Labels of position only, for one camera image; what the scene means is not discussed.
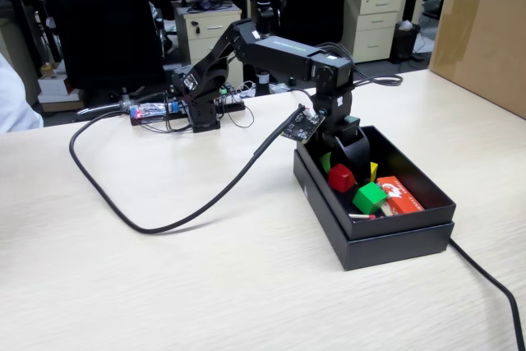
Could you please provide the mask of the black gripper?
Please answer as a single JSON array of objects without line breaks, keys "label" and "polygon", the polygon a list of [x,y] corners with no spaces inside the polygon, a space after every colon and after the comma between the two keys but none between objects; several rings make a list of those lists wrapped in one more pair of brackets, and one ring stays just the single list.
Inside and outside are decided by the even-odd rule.
[{"label": "black gripper", "polygon": [[331,154],[334,153],[340,164],[346,166],[353,174],[359,186],[371,181],[370,143],[359,127],[360,119],[350,115],[353,93],[351,90],[340,90],[332,95],[316,92],[311,101],[317,113],[324,117],[319,130],[321,138],[321,167],[329,174]]}]

